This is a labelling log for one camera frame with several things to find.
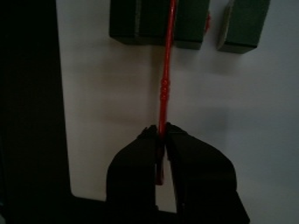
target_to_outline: dark green block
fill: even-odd
[[[169,0],[110,0],[109,37],[127,45],[164,45]],[[177,1],[173,42],[200,49],[209,0]]]
[[[224,12],[219,50],[247,53],[257,48],[269,0],[231,0]]]
[[[127,45],[137,43],[137,20],[141,0],[110,0],[109,37]]]
[[[141,0],[139,42],[164,45],[169,0]]]
[[[208,17],[209,0],[179,0],[175,21],[175,45],[200,49]]]

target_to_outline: white wall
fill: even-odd
[[[259,48],[244,55],[215,50],[227,1],[211,1],[200,51],[172,51],[168,121],[231,159],[251,223],[296,224],[299,1],[272,0]],[[96,200],[112,157],[156,124],[164,54],[108,37],[108,3],[57,0],[70,190]],[[173,211],[168,166],[157,205]]]

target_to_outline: red wire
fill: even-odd
[[[171,64],[171,52],[173,44],[173,20],[175,20],[175,7],[176,0],[171,0],[169,16],[168,16],[168,27],[165,34],[165,49],[164,49],[164,60],[163,60],[163,79],[160,88],[160,119],[159,119],[159,137],[164,140],[164,130],[167,122],[167,102],[169,99],[169,64]]]
[[[176,0],[171,0],[169,14],[168,14],[168,27],[165,33],[165,49],[164,49],[164,60],[163,60],[163,79],[160,88],[160,118],[159,118],[159,137],[161,143],[164,142],[165,122],[167,122],[167,104],[169,99],[169,64],[171,64],[171,52],[173,44],[173,20],[175,20],[175,8]],[[157,161],[156,161],[156,184],[161,185],[164,182],[164,146],[157,149]]]

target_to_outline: black frame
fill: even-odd
[[[102,223],[104,202],[70,194],[56,2],[4,1],[0,139],[8,224]],[[160,212],[161,223],[175,223]]]

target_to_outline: black object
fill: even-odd
[[[248,224],[233,165],[220,151],[169,123],[165,147],[180,223]]]
[[[225,8],[219,50],[247,53],[257,48],[271,0],[229,0]]]
[[[156,127],[116,154],[106,171],[106,223],[155,224]]]
[[[179,0],[173,43],[180,48],[199,50],[209,15],[209,0]]]
[[[173,42],[200,49],[209,0],[180,0],[176,7]],[[127,45],[164,45],[169,0],[110,0],[109,37]]]

